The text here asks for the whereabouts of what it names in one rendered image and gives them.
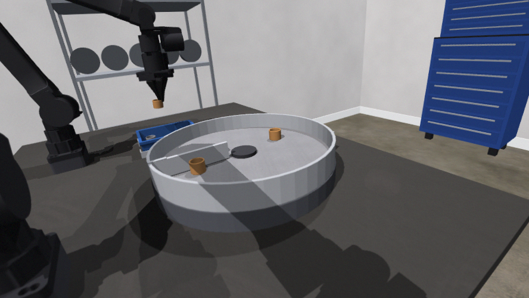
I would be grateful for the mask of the bronze bushing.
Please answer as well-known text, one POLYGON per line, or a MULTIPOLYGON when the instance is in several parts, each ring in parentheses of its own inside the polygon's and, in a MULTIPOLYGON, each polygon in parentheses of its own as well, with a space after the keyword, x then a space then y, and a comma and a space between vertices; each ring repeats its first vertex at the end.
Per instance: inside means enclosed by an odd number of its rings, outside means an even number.
POLYGON ((269 129, 269 139, 272 141, 280 140, 281 139, 281 129, 280 128, 269 129))
POLYGON ((154 108, 163 108, 163 102, 161 100, 155 99, 153 100, 153 107, 154 108))
POLYGON ((200 175, 206 172, 206 164, 204 158, 202 157, 191 159, 189 161, 189 167, 191 170, 191 174, 193 175, 200 175))

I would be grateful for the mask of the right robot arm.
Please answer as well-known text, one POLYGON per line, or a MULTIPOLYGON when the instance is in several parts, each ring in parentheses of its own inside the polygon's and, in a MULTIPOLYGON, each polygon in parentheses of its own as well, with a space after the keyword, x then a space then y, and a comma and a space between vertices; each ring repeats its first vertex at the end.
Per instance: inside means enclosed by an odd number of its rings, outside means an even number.
POLYGON ((0 133, 0 298, 48 298, 54 290, 61 241, 30 228, 30 211, 26 178, 0 133))

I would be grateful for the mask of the blue tray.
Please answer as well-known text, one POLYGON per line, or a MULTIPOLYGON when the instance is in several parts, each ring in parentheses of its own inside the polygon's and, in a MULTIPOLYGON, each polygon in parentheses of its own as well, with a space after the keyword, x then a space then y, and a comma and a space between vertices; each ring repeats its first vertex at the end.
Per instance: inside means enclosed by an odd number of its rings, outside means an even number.
POLYGON ((160 138, 166 136, 167 134, 173 131, 176 131, 180 128, 183 128, 183 127, 186 127, 192 124, 194 124, 192 121, 185 120, 185 121, 171 123, 167 125, 156 126, 153 128, 138 130, 136 131, 136 134, 138 137, 139 145, 142 146, 143 151, 148 151, 160 138), (156 138, 146 140, 145 137, 149 135, 155 135, 156 138))

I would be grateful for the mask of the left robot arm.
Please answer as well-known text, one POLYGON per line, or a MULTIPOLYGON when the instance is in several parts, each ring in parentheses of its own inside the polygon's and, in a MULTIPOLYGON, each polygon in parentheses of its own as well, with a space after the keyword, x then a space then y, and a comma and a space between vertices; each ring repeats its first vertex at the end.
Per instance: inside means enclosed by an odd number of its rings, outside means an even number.
MULTIPOLYGON (((179 27, 154 27, 155 11, 137 0, 66 0, 139 26, 141 52, 184 51, 182 31, 179 27), (160 30, 160 31, 157 31, 160 30), (147 32, 143 32, 147 31, 147 32)), ((48 163, 56 163, 84 155, 85 142, 75 133, 70 123, 83 111, 71 96, 62 94, 24 49, 0 22, 0 62, 20 82, 29 96, 38 104, 39 115, 45 127, 48 163)))

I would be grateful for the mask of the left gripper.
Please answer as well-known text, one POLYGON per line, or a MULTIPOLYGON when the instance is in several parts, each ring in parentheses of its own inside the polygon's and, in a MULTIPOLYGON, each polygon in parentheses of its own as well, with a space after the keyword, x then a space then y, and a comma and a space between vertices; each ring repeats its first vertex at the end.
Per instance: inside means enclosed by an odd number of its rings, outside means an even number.
POLYGON ((167 78, 173 77, 174 69, 164 69, 161 51, 152 52, 152 55, 150 56, 148 53, 143 53, 142 58, 145 71, 137 72, 136 77, 139 78, 139 81, 146 81, 158 100, 164 102, 167 78))

